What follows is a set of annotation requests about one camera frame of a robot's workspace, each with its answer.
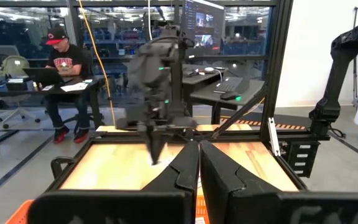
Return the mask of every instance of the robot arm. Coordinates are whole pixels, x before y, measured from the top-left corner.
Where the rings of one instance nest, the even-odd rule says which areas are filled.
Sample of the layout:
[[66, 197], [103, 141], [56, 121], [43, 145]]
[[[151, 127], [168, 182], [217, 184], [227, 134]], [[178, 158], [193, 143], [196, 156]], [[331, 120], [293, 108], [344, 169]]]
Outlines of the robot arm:
[[324, 91], [313, 111], [309, 113], [312, 120], [310, 131], [318, 136], [327, 135], [329, 126], [339, 117], [341, 107], [338, 98], [341, 93], [347, 68], [358, 54], [358, 26], [335, 38], [331, 44], [333, 65]]

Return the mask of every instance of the gray floor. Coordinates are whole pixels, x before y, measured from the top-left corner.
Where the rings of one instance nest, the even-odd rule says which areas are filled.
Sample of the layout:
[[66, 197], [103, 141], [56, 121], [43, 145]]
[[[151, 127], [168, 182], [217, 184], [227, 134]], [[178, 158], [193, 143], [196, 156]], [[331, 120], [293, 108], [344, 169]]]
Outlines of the gray floor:
[[[312, 108], [277, 108], [277, 114], [307, 116]], [[10, 122], [12, 129], [22, 129], [14, 136], [0, 143], [0, 178], [20, 163], [34, 149], [48, 139], [52, 131], [50, 121], [42, 108], [34, 108], [42, 120], [37, 124], [31, 120], [17, 118]], [[75, 113], [67, 109], [62, 112], [64, 118]], [[103, 108], [104, 122], [111, 124], [109, 108]], [[208, 124], [211, 111], [209, 107], [195, 106], [195, 116], [199, 124]], [[347, 134], [346, 141], [358, 148], [358, 126], [353, 124], [355, 110], [342, 107], [341, 116], [333, 126]], [[116, 110], [116, 118], [123, 115], [123, 110]], [[48, 143], [21, 170], [0, 187], [0, 223], [4, 223], [25, 200], [36, 198], [52, 182], [50, 161], [56, 156], [73, 156], [81, 147], [74, 144], [72, 135], [59, 144]], [[358, 192], [358, 154], [335, 139], [322, 142], [316, 156], [311, 178], [303, 179], [310, 190]]]

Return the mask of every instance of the monitor screen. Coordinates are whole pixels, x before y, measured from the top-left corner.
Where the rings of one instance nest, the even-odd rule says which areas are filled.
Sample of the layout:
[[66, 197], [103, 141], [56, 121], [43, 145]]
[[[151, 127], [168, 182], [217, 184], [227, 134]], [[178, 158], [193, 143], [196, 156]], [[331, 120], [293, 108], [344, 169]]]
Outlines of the monitor screen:
[[181, 29], [194, 40], [187, 56], [216, 55], [221, 51], [224, 7], [204, 0], [186, 0]]

